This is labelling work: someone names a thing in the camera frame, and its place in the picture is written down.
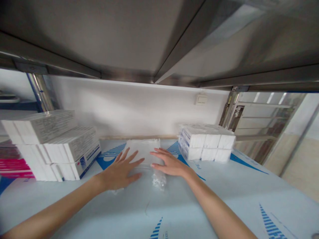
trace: forearm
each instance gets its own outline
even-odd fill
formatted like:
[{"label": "forearm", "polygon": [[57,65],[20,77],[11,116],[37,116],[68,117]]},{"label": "forearm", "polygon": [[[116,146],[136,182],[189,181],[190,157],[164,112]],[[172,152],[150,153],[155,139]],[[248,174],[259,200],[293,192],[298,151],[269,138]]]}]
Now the forearm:
[{"label": "forearm", "polygon": [[187,171],[183,178],[196,196],[220,239],[256,238],[240,218],[196,175]]},{"label": "forearm", "polygon": [[99,192],[93,179],[3,235],[3,239],[40,239],[53,235]]}]

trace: plastic wrap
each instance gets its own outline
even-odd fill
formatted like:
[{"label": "plastic wrap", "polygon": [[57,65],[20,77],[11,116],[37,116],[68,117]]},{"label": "plastic wrap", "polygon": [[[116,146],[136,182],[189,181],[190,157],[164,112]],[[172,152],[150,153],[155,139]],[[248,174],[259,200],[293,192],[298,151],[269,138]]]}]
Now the plastic wrap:
[{"label": "plastic wrap", "polygon": [[226,163],[236,137],[234,132],[214,124],[182,124],[178,145],[186,160]]},{"label": "plastic wrap", "polygon": [[132,154],[136,150],[139,151],[132,162],[135,162],[140,158],[145,158],[145,160],[137,168],[153,170],[153,186],[163,191],[166,185],[166,175],[159,170],[153,169],[151,167],[151,164],[157,163],[160,165],[164,165],[164,162],[162,159],[150,154],[151,151],[154,151],[154,148],[160,147],[160,140],[128,140],[124,148],[124,151],[128,147],[130,148],[129,154]]}]

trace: person's right hand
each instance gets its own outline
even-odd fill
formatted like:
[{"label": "person's right hand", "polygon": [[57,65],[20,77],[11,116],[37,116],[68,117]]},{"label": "person's right hand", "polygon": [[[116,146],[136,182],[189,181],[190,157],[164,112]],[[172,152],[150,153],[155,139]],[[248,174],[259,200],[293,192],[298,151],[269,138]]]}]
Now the person's right hand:
[{"label": "person's right hand", "polygon": [[162,171],[163,173],[169,175],[182,177],[184,177],[187,174],[187,172],[192,170],[190,167],[188,167],[187,165],[179,161],[177,158],[175,158],[166,149],[154,148],[154,150],[157,152],[150,152],[150,154],[162,159],[165,165],[152,163],[152,168]]}]

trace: person's left hand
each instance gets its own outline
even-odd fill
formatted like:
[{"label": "person's left hand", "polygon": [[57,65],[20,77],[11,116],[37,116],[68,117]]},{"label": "person's left hand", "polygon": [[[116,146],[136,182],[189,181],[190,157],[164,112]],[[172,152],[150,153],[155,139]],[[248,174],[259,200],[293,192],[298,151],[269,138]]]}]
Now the person's left hand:
[{"label": "person's left hand", "polygon": [[144,161],[144,158],[141,158],[136,162],[130,163],[138,151],[135,151],[126,159],[129,150],[130,148],[128,148],[124,153],[121,152],[107,169],[92,178],[95,181],[94,184],[97,186],[99,194],[107,190],[125,188],[142,176],[141,173],[134,174],[130,177],[128,176],[133,168]]}]

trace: white wall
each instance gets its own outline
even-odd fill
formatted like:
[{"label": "white wall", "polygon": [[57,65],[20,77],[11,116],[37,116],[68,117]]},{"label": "white wall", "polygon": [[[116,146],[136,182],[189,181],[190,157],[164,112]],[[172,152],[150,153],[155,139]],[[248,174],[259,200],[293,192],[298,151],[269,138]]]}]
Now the white wall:
[{"label": "white wall", "polygon": [[[293,118],[290,120],[284,132],[286,134],[295,134],[301,136],[318,104],[319,94],[307,94],[304,100],[302,101],[301,105],[295,112]],[[315,130],[316,125],[318,125],[319,127],[319,124],[313,124],[312,130],[309,131],[310,133],[311,131]],[[318,134],[316,134],[316,132],[313,132],[315,133],[315,135],[312,137],[319,137]]]},{"label": "white wall", "polygon": [[309,128],[282,178],[319,202],[319,115]]},{"label": "white wall", "polygon": [[60,108],[75,110],[79,124],[97,126],[100,136],[174,135],[179,123],[219,123],[229,94],[205,90],[207,104],[195,106],[200,89],[56,76],[50,81]]},{"label": "white wall", "polygon": [[0,89],[13,93],[22,100],[36,101],[27,75],[23,72],[0,69]]}]

